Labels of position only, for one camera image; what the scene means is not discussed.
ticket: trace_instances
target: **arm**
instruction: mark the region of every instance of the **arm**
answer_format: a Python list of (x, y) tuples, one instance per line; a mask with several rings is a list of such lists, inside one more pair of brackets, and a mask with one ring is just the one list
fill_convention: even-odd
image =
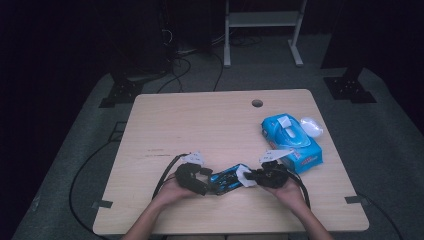
[(194, 195), (196, 195), (194, 192), (180, 187), (173, 174), (171, 174), (156, 197), (150, 202), (122, 239), (147, 240), (153, 231), (159, 214), (167, 206), (180, 199)]
[(264, 189), (272, 193), (282, 204), (287, 206), (297, 218), (299, 218), (311, 240), (333, 239), (327, 229), (325, 229), (308, 208), (299, 186), (292, 179), (289, 178), (286, 184), (281, 188)]

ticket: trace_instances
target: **white shelf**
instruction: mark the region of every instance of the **white shelf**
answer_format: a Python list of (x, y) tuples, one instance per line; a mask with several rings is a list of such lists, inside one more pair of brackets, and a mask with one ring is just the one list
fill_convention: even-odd
[(229, 14), (229, 27), (296, 26), (298, 15), (298, 11), (232, 12)]

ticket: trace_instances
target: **hole in table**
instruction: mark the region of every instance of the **hole in table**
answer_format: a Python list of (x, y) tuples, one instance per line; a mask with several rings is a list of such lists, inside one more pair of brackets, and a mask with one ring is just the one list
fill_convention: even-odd
[(255, 100), (252, 101), (252, 105), (254, 107), (262, 107), (264, 105), (264, 103), (259, 99), (255, 99)]

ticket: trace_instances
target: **wet wipes pack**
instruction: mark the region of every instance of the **wet wipes pack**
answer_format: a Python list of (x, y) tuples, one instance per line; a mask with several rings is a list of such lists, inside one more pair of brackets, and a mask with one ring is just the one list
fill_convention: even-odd
[(280, 160), (298, 174), (323, 163), (321, 147), (287, 113), (265, 118), (262, 135), (274, 150), (291, 151)]

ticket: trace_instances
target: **black cable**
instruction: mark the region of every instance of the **black cable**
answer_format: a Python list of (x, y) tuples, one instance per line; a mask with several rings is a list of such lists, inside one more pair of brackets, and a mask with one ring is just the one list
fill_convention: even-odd
[(218, 86), (218, 83), (221, 80), (222, 72), (224, 71), (224, 63), (222, 62), (222, 59), (216, 53), (213, 53), (213, 55), (215, 55), (215, 57), (218, 58), (219, 63), (220, 63), (220, 66), (221, 66), (221, 70), (219, 72), (218, 79), (216, 80), (215, 86), (213, 87), (213, 90), (212, 90), (212, 92), (215, 92), (216, 91), (216, 87)]
[(174, 77), (174, 78), (172, 78), (171, 80), (169, 80), (169, 81), (167, 81), (166, 83), (164, 83), (160, 88), (159, 88), (159, 90), (156, 92), (156, 93), (160, 93), (160, 91), (162, 91), (162, 89), (164, 88), (164, 87), (166, 87), (166, 85), (168, 85), (168, 84), (170, 84), (171, 82), (173, 82), (173, 81), (175, 81), (175, 80), (179, 80), (179, 78), (180, 77), (182, 77), (182, 76), (184, 76), (185, 74), (187, 74), (189, 71), (190, 71), (190, 69), (191, 69), (191, 63), (190, 63), (190, 61), (188, 61), (187, 59), (184, 59), (184, 58), (179, 58), (179, 60), (183, 60), (183, 61), (185, 61), (187, 64), (188, 64), (188, 68), (182, 73), (182, 74), (180, 74), (180, 75), (178, 75), (178, 76), (176, 76), (176, 77)]
[(361, 196), (361, 197), (365, 198), (366, 200), (368, 200), (372, 205), (374, 205), (384, 215), (384, 217), (386, 217), (386, 219), (390, 222), (390, 224), (392, 225), (392, 227), (395, 229), (395, 231), (396, 231), (399, 239), (403, 240), (403, 236), (402, 236), (401, 232), (399, 231), (399, 228), (396, 226), (395, 222), (390, 218), (390, 216), (380, 206), (378, 206), (377, 203), (374, 200), (372, 200), (371, 198), (369, 198), (367, 195), (362, 194), (362, 193), (360, 193), (358, 191), (356, 191), (356, 193), (359, 196)]
[(153, 192), (152, 195), (152, 199), (156, 197), (156, 195), (158, 194), (160, 188), (162, 187), (163, 183), (165, 182), (165, 178), (166, 176), (168, 176), (169, 171), (171, 170), (171, 168), (175, 165), (175, 163), (184, 156), (187, 156), (188, 154), (180, 154), (178, 156), (176, 156), (174, 159), (172, 159), (172, 161), (169, 163), (168, 167), (166, 167), (165, 171), (163, 172), (162, 176), (159, 179), (158, 184), (156, 185), (155, 191)]
[(255, 40), (253, 37), (232, 37), (230, 39), (230, 44), (232, 47), (247, 48), (262, 42), (262, 37), (257, 36), (257, 38), (259, 40)]
[(173, 67), (172, 67), (171, 73), (175, 78), (177, 78), (178, 84), (180, 85), (180, 90), (178, 92), (184, 92), (183, 84), (181, 83), (180, 77), (177, 76), (177, 74), (175, 74), (175, 69)]
[(293, 179), (299, 185), (300, 189), (302, 189), (303, 197), (305, 198), (306, 206), (308, 206), (308, 208), (311, 209), (311, 202), (309, 200), (308, 189), (306, 189), (306, 186), (305, 186), (305, 184), (303, 184), (300, 176), (298, 174), (290, 172), (289, 170), (283, 171), (283, 170), (276, 169), (276, 168), (274, 168), (272, 170), (287, 174), (291, 179)]
[(93, 157), (99, 153), (101, 150), (103, 150), (105, 147), (107, 147), (111, 142), (115, 142), (117, 139), (120, 139), (122, 137), (122, 135), (119, 135), (115, 138), (113, 138), (112, 140), (109, 140), (107, 143), (103, 144), (101, 147), (99, 147), (96, 151), (94, 151), (85, 161), (84, 163), (80, 166), (80, 168), (78, 169), (77, 174), (74, 176), (74, 179), (72, 180), (72, 184), (71, 184), (71, 188), (69, 190), (69, 197), (68, 197), (68, 203), (69, 203), (69, 208), (71, 210), (72, 215), (74, 216), (75, 220), (77, 220), (77, 222), (88, 232), (94, 234), (95, 236), (101, 238), (101, 239), (105, 239), (105, 240), (109, 240), (108, 238), (104, 237), (104, 236), (100, 236), (98, 234), (96, 234), (91, 228), (89, 228), (87, 225), (85, 225), (81, 219), (78, 217), (78, 215), (76, 214), (74, 207), (72, 205), (72, 192), (74, 189), (74, 185), (75, 182), (79, 176), (79, 174), (81, 173), (81, 171), (84, 169), (84, 167), (87, 165), (88, 162), (90, 162), (91, 159), (93, 159)]

